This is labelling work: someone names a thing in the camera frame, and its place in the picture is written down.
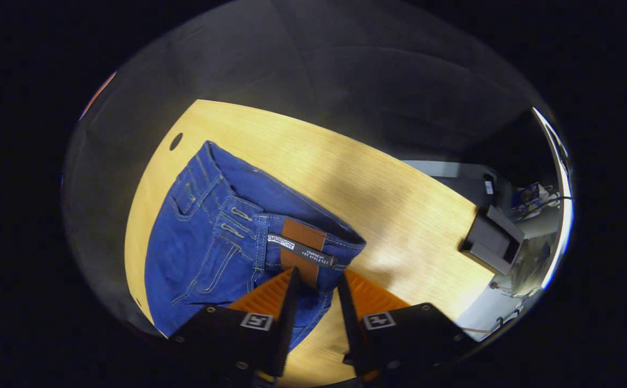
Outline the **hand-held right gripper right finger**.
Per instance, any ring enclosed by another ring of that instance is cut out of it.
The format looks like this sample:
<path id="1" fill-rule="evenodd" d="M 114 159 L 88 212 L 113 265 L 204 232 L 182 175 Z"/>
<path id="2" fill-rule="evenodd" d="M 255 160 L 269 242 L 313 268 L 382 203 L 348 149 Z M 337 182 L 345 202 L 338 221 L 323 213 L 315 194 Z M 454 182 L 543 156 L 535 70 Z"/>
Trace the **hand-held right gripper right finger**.
<path id="1" fill-rule="evenodd" d="M 431 385 L 478 342 L 429 302 L 409 304 L 353 270 L 338 283 L 350 350 L 361 385 Z"/>

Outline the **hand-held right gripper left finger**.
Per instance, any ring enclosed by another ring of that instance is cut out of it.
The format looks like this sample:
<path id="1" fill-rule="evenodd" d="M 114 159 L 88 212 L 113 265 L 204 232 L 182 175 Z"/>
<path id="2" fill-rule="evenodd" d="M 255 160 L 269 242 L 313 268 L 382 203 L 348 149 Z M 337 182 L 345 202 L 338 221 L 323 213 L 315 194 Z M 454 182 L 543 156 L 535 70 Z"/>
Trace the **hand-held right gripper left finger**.
<path id="1" fill-rule="evenodd" d="M 208 388 L 276 388 L 284 374 L 301 276 L 289 268 L 227 307 L 208 304 L 169 337 Z"/>

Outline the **blue denim jeans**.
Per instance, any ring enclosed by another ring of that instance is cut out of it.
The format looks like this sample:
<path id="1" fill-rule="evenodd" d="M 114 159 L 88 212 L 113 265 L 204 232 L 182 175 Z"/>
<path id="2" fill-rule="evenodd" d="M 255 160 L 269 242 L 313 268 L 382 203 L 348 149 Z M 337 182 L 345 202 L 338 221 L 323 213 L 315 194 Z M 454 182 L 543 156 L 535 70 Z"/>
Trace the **blue denim jeans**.
<path id="1" fill-rule="evenodd" d="M 172 336 L 203 306 L 227 307 L 287 268 L 303 279 L 289 349 L 312 332 L 366 241 L 264 170 L 205 142 L 166 194 L 149 237 L 144 285 Z"/>

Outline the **black box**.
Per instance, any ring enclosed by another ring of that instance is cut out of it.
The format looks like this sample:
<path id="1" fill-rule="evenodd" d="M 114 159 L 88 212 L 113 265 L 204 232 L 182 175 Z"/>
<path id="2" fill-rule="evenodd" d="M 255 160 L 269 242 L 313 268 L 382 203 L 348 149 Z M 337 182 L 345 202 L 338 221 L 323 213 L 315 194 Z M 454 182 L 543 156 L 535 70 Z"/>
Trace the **black box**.
<path id="1" fill-rule="evenodd" d="M 484 268 L 510 274 L 525 234 L 493 205 L 480 208 L 458 251 Z"/>

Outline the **black device with white label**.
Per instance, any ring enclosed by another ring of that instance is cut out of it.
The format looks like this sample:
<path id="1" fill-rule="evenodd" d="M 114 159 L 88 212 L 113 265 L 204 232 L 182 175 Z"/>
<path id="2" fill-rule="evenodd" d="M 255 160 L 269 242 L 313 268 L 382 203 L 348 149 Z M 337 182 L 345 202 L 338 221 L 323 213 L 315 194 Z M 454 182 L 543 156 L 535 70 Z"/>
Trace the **black device with white label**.
<path id="1" fill-rule="evenodd" d="M 500 209 L 508 218 L 514 214 L 513 186 L 503 178 L 489 174 L 483 174 L 478 178 L 439 176 L 433 178 L 458 192 L 479 209 L 493 206 Z"/>

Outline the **grey side table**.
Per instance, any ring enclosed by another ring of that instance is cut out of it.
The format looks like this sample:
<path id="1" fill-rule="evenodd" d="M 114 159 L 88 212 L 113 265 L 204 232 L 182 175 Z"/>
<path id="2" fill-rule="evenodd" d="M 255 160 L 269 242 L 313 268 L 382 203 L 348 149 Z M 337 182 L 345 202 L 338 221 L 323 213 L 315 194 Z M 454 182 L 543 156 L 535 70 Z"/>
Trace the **grey side table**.
<path id="1" fill-rule="evenodd" d="M 461 164 L 457 162 L 444 162 L 444 161 L 420 161 L 420 160 L 405 160 L 405 164 L 414 167 L 415 169 L 423 172 L 430 177 L 468 177 L 478 178 L 483 174 L 493 175 L 495 177 L 503 178 L 495 170 L 481 164 Z"/>

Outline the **blue white packet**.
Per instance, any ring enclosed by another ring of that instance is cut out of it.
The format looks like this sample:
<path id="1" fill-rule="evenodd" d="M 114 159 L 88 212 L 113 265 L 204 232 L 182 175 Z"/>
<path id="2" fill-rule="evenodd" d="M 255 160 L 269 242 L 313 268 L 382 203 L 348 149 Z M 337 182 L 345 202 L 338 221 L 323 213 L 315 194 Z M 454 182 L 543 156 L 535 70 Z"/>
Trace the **blue white packet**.
<path id="1" fill-rule="evenodd" d="M 540 183 L 533 183 L 529 186 L 515 189 L 511 199 L 511 208 L 523 213 L 539 206 L 547 197 L 547 189 Z"/>

